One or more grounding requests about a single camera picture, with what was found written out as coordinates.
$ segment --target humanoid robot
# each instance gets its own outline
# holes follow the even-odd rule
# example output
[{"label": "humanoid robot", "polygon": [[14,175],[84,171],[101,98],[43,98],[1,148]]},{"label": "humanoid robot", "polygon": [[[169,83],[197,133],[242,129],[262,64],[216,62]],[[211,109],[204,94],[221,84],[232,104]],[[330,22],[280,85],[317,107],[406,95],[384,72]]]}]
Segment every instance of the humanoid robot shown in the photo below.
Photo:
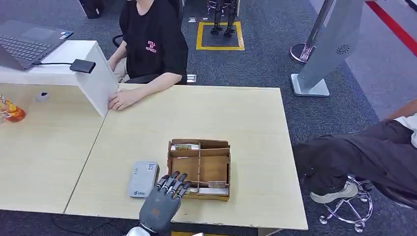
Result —
[{"label": "humanoid robot", "polygon": [[[220,20],[222,15],[222,7],[224,0],[216,0],[216,10],[214,12],[214,27],[211,29],[210,33],[213,35],[218,35],[219,31],[222,31],[220,27]],[[235,22],[235,17],[237,14],[236,8],[238,6],[238,0],[230,0],[230,10],[229,18],[227,20],[227,29],[224,31],[225,37],[232,37],[232,34],[235,32],[233,29],[233,23]]]},{"label": "humanoid robot", "polygon": [[181,204],[189,182],[187,174],[179,172],[161,178],[146,198],[139,213],[139,226],[132,228],[126,236],[155,236],[167,231],[172,217]]}]

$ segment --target orange bottle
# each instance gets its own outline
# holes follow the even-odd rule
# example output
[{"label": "orange bottle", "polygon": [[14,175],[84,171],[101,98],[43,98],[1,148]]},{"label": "orange bottle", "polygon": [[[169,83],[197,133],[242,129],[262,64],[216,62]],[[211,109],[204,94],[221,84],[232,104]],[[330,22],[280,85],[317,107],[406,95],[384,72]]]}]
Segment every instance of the orange bottle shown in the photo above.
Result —
[{"label": "orange bottle", "polygon": [[10,122],[19,122],[25,118],[26,113],[19,107],[16,107],[9,100],[6,100],[0,93],[0,114]]}]

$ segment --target black adapter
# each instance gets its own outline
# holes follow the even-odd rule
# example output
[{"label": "black adapter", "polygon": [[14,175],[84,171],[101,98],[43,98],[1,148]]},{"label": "black adapter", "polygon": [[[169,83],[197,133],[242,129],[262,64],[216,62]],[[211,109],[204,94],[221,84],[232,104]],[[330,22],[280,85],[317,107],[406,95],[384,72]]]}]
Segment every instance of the black adapter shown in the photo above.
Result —
[{"label": "black adapter", "polygon": [[91,74],[92,70],[95,67],[95,62],[88,60],[75,59],[75,61],[69,67],[72,71],[78,71],[83,73]]}]

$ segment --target laptop keyboard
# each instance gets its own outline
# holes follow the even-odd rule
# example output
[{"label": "laptop keyboard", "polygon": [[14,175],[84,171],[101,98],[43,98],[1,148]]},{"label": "laptop keyboard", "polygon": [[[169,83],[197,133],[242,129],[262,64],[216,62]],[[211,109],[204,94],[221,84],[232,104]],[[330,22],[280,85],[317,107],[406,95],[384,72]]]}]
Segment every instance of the laptop keyboard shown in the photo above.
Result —
[{"label": "laptop keyboard", "polygon": [[14,58],[32,61],[43,52],[50,44],[37,43],[26,39],[0,35],[0,45],[4,47]]}]

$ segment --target wooden table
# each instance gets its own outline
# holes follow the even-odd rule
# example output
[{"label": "wooden table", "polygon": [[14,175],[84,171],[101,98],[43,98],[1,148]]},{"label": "wooden table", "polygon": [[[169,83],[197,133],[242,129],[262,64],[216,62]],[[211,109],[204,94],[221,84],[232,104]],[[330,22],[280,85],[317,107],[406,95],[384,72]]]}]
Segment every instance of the wooden table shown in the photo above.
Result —
[{"label": "wooden table", "polygon": [[230,200],[184,200],[174,222],[307,229],[278,88],[174,86],[110,111],[65,213],[138,219],[144,200],[127,194],[133,164],[155,161],[166,174],[172,138],[231,145]]},{"label": "wooden table", "polygon": [[[26,113],[0,124],[0,209],[63,213],[102,125],[77,87],[0,84]],[[36,102],[48,92],[46,102]]]}]

